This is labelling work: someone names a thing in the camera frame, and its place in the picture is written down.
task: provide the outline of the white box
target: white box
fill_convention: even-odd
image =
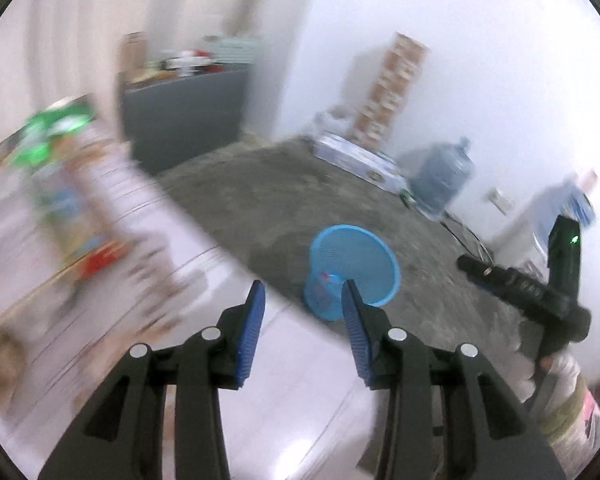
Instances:
[[[209,51],[216,63],[253,63],[258,53],[255,38],[205,38],[204,49]]]
[[[398,194],[407,187],[394,161],[342,137],[333,134],[319,137],[314,155],[390,193]]]

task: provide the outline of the white wall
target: white wall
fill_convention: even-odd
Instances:
[[[312,0],[262,0],[259,9],[262,47],[251,75],[244,129],[273,139],[290,64],[296,55],[298,34]]]
[[[400,31],[430,48],[387,152],[473,142],[474,179],[452,207],[488,239],[574,170],[600,176],[600,17],[588,0],[312,0],[278,119],[283,139],[319,110],[359,105]],[[500,187],[518,207],[482,198]],[[600,184],[592,196],[600,217]],[[580,299],[594,313],[576,349],[600,377],[600,219],[584,236]]]
[[[0,141],[32,113],[91,92],[115,129],[119,47],[144,30],[150,54],[191,48],[244,17],[246,0],[13,0],[0,18]]]

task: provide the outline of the cardboard box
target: cardboard box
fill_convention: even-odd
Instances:
[[[394,161],[342,137],[321,136],[315,142],[314,155],[390,193],[398,194],[407,187]]]

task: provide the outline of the electrical outlet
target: electrical outlet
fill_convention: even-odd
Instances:
[[[509,214],[514,208],[513,200],[504,196],[497,187],[491,189],[485,199],[496,206],[503,215]]]

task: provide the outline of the items on shelf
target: items on shelf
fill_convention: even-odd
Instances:
[[[202,49],[163,50],[157,60],[148,60],[146,34],[134,32],[123,39],[120,72],[126,83],[134,85],[221,72],[225,65],[253,63],[257,48],[255,38],[207,36]]]

